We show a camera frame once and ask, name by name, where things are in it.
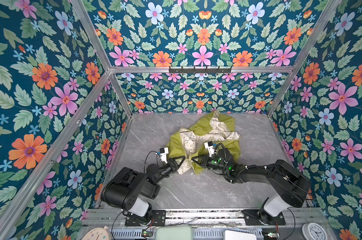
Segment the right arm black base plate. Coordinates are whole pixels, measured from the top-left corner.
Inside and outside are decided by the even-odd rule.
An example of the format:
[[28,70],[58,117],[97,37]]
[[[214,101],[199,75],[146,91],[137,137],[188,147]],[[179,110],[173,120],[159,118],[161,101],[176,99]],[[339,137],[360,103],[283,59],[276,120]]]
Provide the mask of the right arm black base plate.
[[282,213],[272,217],[264,210],[245,209],[242,210],[247,226],[285,226],[286,221]]

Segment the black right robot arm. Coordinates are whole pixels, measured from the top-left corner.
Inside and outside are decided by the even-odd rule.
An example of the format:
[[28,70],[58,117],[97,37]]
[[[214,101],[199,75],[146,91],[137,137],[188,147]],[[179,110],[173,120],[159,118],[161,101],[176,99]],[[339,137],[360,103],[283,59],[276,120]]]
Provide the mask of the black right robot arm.
[[243,165],[234,161],[228,150],[193,157],[192,161],[204,169],[222,172],[224,179],[231,184],[248,182],[271,185],[276,195],[265,201],[259,215],[277,217],[284,210],[301,208],[311,188],[309,179],[284,160],[265,166]]

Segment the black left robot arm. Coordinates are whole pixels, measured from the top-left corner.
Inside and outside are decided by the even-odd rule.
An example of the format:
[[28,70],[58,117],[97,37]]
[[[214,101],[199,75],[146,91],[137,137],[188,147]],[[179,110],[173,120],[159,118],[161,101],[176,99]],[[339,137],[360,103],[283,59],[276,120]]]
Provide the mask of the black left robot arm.
[[176,173],[185,160],[185,156],[180,156],[163,165],[150,164],[144,173],[124,167],[106,184],[101,200],[137,217],[147,217],[152,207],[140,196],[155,199],[161,189],[159,182]]

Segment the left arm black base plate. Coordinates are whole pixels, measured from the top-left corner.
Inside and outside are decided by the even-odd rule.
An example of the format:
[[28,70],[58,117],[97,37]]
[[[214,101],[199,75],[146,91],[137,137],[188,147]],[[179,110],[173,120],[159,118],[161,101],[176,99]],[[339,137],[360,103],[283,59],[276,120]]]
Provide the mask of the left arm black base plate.
[[126,227],[163,227],[166,221],[165,210],[150,210],[143,217],[128,213],[125,221]]

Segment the green jacket with printed lining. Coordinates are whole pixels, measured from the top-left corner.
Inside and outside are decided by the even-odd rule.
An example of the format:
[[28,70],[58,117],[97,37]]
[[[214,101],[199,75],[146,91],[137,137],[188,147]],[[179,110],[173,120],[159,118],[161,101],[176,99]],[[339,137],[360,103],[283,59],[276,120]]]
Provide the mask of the green jacket with printed lining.
[[214,111],[200,118],[190,128],[180,128],[171,135],[167,144],[169,158],[185,157],[185,161],[177,170],[182,175],[192,169],[196,174],[203,168],[192,163],[192,157],[207,154],[204,143],[212,141],[214,144],[222,143],[238,161],[241,155],[241,135],[236,132],[236,119]]

